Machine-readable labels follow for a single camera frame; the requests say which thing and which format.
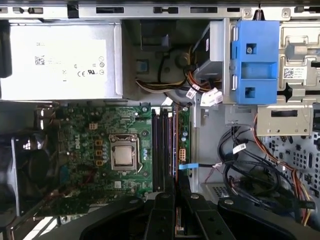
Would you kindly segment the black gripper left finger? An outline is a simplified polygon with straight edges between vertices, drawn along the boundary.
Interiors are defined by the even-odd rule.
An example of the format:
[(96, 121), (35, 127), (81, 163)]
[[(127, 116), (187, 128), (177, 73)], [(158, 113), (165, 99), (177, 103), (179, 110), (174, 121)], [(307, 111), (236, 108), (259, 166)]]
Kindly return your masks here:
[(147, 201), (122, 198), (42, 235), (44, 240), (172, 240), (175, 237), (175, 181)]

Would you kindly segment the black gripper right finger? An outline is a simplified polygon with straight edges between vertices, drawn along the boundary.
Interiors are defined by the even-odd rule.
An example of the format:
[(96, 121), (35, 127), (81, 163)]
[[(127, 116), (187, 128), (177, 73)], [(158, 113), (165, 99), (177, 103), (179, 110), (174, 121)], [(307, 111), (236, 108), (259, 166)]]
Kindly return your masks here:
[(204, 240), (318, 240), (320, 233), (288, 217), (279, 216), (239, 197), (221, 198), (216, 204), (192, 193), (187, 176), (177, 179), (185, 230)]

